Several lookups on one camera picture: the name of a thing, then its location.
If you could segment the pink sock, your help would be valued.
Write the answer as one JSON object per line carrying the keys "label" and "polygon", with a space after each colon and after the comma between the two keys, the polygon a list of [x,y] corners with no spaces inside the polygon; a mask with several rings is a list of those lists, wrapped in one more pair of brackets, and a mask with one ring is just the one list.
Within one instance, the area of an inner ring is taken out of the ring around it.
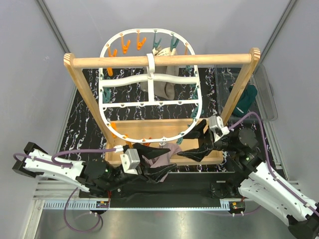
{"label": "pink sock", "polygon": [[146,167],[156,168],[159,166],[172,164],[171,157],[181,152],[181,148],[174,143],[167,143],[165,146],[160,146],[159,148],[169,148],[170,152],[154,159],[147,159],[144,156],[140,157],[140,160],[141,160],[140,164],[143,165],[144,168]]}

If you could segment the white round clip hanger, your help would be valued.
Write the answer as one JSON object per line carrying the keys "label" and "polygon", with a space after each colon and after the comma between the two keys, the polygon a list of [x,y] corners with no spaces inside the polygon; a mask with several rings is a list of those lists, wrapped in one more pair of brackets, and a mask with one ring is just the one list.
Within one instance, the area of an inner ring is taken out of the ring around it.
{"label": "white round clip hanger", "polygon": [[[111,37],[106,44],[104,45],[101,54],[100,59],[105,59],[105,54],[108,54],[107,52],[107,45],[112,45],[117,39],[121,39],[120,34],[122,33],[124,36],[128,34],[136,34],[137,30],[140,30],[141,33],[152,33],[154,34],[154,30],[157,30],[157,33],[166,34],[171,36],[173,33],[175,35],[175,38],[179,39],[179,42],[182,42],[185,47],[185,55],[186,56],[195,56],[195,52],[192,48],[192,46],[179,34],[167,30],[167,29],[159,29],[159,28],[143,28],[143,29],[129,29],[122,31],[113,37]],[[145,74],[139,74],[134,76],[129,76],[126,78],[122,78],[119,80],[106,80],[103,76],[99,77],[99,110],[102,117],[103,122],[105,123],[107,129],[110,132],[113,132],[117,135],[118,138],[123,139],[124,134],[119,133],[117,130],[113,131],[110,124],[111,122],[105,117],[105,110],[108,108],[125,108],[125,107],[148,107],[148,106],[165,106],[165,105],[191,105],[194,104],[196,107],[194,111],[191,114],[192,123],[189,125],[189,127],[181,131],[182,133],[188,134],[194,126],[197,124],[198,120],[200,119],[201,110],[202,110],[202,95],[201,95],[201,88],[200,88],[200,78],[197,72],[194,73],[192,77],[179,77],[172,74],[160,74],[156,73],[156,63],[155,63],[155,57],[158,56],[158,53],[161,51],[161,48],[159,47],[158,50],[153,50],[151,53],[147,54],[147,64],[146,64],[146,70],[147,72]],[[167,53],[168,57],[174,56],[176,52],[176,48],[170,51],[170,47]],[[134,83],[142,83],[146,82],[148,87],[148,100],[145,102],[124,102],[124,103],[111,103],[109,101],[109,94],[105,93],[105,88],[115,88],[115,87],[121,87],[126,85],[131,85]],[[190,100],[168,100],[168,101],[156,101],[155,100],[155,84],[157,82],[162,83],[172,83],[172,84],[186,84],[186,85],[193,85],[194,86],[194,94],[193,97]],[[177,139],[180,137],[180,133],[177,133],[175,136],[172,137],[166,137],[167,142],[169,141],[177,141]],[[161,139],[165,137],[162,136],[160,138],[152,138],[151,140],[148,140],[150,143],[154,142],[161,142]],[[132,143],[142,143],[143,138],[140,139],[134,139],[134,138],[128,138]]]}

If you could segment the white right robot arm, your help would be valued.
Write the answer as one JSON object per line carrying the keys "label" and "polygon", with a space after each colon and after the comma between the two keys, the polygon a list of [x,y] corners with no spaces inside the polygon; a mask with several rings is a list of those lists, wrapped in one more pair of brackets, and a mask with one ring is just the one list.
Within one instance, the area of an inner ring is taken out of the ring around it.
{"label": "white right robot arm", "polygon": [[286,226],[297,239],[319,235],[319,204],[287,182],[270,165],[269,156],[257,151],[255,132],[249,128],[226,127],[220,117],[202,120],[192,131],[199,147],[181,151],[179,156],[201,162],[212,151],[230,151],[233,172],[223,183],[212,183],[212,193],[248,198],[259,204]]}

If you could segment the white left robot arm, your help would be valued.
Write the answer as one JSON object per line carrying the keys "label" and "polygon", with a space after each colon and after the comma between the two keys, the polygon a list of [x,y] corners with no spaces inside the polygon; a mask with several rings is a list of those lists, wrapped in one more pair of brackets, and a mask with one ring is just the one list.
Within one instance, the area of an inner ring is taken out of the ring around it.
{"label": "white left robot arm", "polygon": [[[63,156],[72,153],[120,153],[121,163],[115,167],[101,160],[71,161]],[[153,167],[150,160],[170,153],[169,148],[154,148],[140,143],[117,145],[110,149],[78,149],[53,156],[37,144],[29,142],[23,153],[14,153],[13,171],[31,178],[42,177],[73,185],[92,197],[102,198],[136,180],[158,183],[175,170],[175,163]]]}

